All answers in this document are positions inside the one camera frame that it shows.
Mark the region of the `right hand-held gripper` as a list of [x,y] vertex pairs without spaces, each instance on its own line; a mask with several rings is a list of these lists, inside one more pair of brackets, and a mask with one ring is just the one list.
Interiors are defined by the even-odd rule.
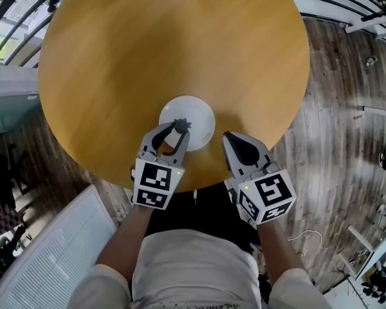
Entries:
[[287,170],[280,169],[259,140],[243,133],[223,134],[223,149],[232,177],[227,180],[234,203],[260,225],[285,215],[297,196]]

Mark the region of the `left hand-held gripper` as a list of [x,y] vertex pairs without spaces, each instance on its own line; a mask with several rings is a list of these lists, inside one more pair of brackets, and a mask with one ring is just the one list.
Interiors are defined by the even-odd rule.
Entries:
[[187,152],[190,132],[183,133],[170,153],[156,155],[166,137],[174,129],[174,122],[160,124],[142,139],[131,176],[134,181],[133,204],[165,210],[184,175],[181,165]]

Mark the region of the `person's left forearm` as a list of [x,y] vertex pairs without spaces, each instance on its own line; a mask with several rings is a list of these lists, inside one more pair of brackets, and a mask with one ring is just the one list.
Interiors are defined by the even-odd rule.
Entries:
[[112,268],[130,282],[153,210],[133,206],[99,254],[96,264]]

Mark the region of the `person's right forearm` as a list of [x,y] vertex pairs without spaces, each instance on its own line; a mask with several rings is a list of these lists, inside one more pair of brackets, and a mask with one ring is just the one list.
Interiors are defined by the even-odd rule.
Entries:
[[288,241],[279,222],[271,220],[262,223],[257,226],[257,232],[272,285],[288,270],[304,270],[300,256]]

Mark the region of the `round wooden table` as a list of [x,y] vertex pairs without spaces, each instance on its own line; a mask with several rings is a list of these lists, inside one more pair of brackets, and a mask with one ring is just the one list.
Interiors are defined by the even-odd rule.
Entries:
[[228,178],[221,137],[272,148],[309,78],[309,43],[293,0],[63,0],[41,46],[41,105],[83,168],[130,188],[144,134],[182,95],[214,112],[210,142],[184,159],[181,191]]

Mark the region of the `white round plate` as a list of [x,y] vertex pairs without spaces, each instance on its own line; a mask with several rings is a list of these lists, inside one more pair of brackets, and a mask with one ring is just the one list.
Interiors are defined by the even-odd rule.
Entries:
[[187,151],[205,147],[213,137],[216,120],[210,106],[200,98],[184,95],[168,102],[162,109],[159,124],[185,119],[190,124]]

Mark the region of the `person's black trousers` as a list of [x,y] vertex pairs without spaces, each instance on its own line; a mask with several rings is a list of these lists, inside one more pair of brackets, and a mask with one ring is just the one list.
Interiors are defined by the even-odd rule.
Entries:
[[174,194],[164,211],[153,211],[145,235],[182,229],[230,241],[249,254],[252,245],[260,245],[257,231],[240,217],[223,182]]

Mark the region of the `person's white shirt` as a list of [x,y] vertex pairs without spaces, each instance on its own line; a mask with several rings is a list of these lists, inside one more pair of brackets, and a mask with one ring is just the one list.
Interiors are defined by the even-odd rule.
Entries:
[[262,305],[255,259],[233,243],[194,230],[144,236],[130,282],[96,264],[68,309],[331,309],[305,270],[272,285]]

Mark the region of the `white slatted panel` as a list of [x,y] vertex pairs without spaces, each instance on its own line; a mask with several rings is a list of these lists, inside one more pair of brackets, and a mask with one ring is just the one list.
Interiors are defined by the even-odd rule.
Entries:
[[66,309],[116,227],[90,185],[41,231],[0,279],[0,309]]

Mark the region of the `white desk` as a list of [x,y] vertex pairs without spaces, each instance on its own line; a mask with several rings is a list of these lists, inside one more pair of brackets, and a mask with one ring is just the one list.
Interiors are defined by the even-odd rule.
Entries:
[[[386,218],[386,201],[383,202],[378,208],[377,213],[382,217]],[[345,267],[348,269],[350,276],[355,280],[361,278],[374,264],[380,261],[381,257],[386,252],[386,232],[384,229],[379,228],[379,225],[372,222],[371,225],[381,230],[381,238],[379,243],[374,247],[356,228],[352,225],[348,226],[348,231],[365,247],[368,251],[368,256],[363,264],[356,268],[351,260],[347,258],[343,252],[338,253],[338,257],[343,262]]]

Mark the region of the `black office chair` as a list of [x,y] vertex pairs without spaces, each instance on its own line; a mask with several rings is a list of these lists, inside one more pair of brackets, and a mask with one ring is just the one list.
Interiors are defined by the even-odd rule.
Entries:
[[0,154],[0,236],[24,224],[24,215],[29,207],[16,209],[13,189],[17,187],[22,195],[34,189],[21,175],[21,169],[28,152],[23,151],[18,160],[14,158],[15,144],[8,146],[8,154]]

